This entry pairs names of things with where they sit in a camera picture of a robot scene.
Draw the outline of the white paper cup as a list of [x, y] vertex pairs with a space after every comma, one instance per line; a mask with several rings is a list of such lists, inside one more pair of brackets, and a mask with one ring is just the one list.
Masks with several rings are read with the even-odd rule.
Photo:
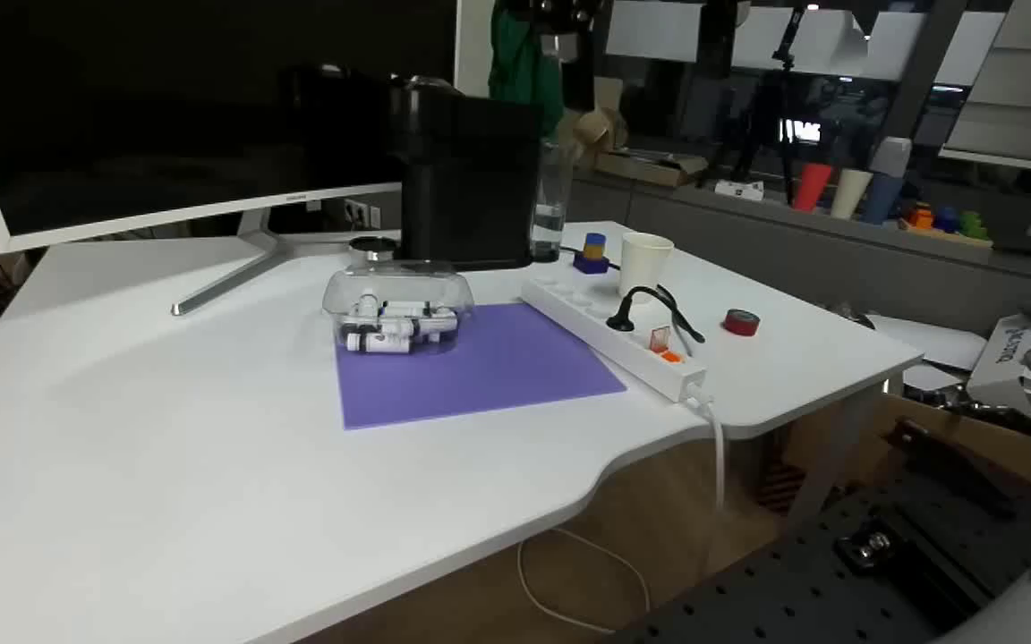
[[628, 233], [624, 257], [621, 257], [621, 289], [655, 285], [671, 256], [675, 256], [675, 245], [666, 235]]

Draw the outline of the black coffee machine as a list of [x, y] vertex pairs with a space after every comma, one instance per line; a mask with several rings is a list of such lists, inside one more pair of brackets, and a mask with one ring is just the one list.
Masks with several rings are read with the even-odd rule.
[[540, 114], [525, 103], [405, 82], [391, 95], [400, 161], [400, 256], [451, 270], [529, 262]]

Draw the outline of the red plastic cup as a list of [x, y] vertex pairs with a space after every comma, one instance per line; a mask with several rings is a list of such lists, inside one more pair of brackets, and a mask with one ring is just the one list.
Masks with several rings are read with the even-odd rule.
[[797, 185], [796, 185], [796, 198], [793, 198], [793, 209], [796, 209], [797, 214], [809, 214], [809, 210], [821, 204], [830, 176], [833, 176], [830, 164], [825, 164], [825, 161], [807, 161], [807, 164], [801, 164], [801, 176], [797, 176]]

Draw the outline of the white capsules in bowl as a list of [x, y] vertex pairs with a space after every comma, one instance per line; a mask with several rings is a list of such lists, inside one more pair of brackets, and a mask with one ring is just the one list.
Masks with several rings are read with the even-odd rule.
[[342, 320], [342, 346], [349, 356], [412, 356], [456, 332], [457, 310], [425, 302], [366, 302]]

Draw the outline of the clear glass bowl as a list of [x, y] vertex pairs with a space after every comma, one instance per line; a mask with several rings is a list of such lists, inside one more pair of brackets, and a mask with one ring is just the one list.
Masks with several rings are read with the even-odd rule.
[[437, 351], [457, 339], [468, 305], [468, 284], [431, 265], [351, 265], [324, 294], [345, 356]]

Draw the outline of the white framed computer monitor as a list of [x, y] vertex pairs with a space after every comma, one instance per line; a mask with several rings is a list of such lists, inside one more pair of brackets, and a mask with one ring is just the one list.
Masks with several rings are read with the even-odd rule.
[[0, 256], [391, 192], [457, 0], [0, 0]]

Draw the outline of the clear water bottle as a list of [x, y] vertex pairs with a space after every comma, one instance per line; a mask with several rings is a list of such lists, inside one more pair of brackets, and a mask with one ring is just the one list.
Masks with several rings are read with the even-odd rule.
[[573, 164], [568, 154], [543, 140], [540, 144], [540, 176], [539, 176], [539, 204], [529, 217], [529, 256], [539, 262], [555, 262], [562, 250], [562, 228], [568, 214], [568, 185], [573, 185]]

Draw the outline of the white power strip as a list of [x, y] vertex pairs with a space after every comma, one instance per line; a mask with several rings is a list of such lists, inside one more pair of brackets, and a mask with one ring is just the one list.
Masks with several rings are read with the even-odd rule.
[[645, 327], [611, 330], [621, 302], [616, 294], [602, 294], [593, 284], [535, 278], [523, 285], [523, 302], [666, 402], [687, 402], [706, 383], [703, 363], [687, 356], [678, 363], [664, 357]]

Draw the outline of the purple paper mat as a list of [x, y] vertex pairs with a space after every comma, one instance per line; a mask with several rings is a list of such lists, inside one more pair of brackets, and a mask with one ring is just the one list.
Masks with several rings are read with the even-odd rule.
[[451, 346], [342, 356], [349, 431], [624, 395], [598, 356], [529, 305], [476, 305]]

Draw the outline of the green hanging cloth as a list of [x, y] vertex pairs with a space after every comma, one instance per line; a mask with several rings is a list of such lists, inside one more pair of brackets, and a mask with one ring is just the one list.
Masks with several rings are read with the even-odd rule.
[[487, 95], [500, 103], [540, 110], [540, 135], [555, 135], [562, 123], [562, 64], [540, 51], [539, 30], [493, 4], [492, 12], [492, 76]]

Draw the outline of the red black tape roll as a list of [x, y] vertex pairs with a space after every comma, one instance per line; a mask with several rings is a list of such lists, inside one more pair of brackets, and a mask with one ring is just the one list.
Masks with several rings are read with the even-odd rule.
[[729, 308], [725, 314], [725, 330], [733, 332], [733, 337], [755, 337], [760, 332], [760, 314], [745, 310], [745, 308]]

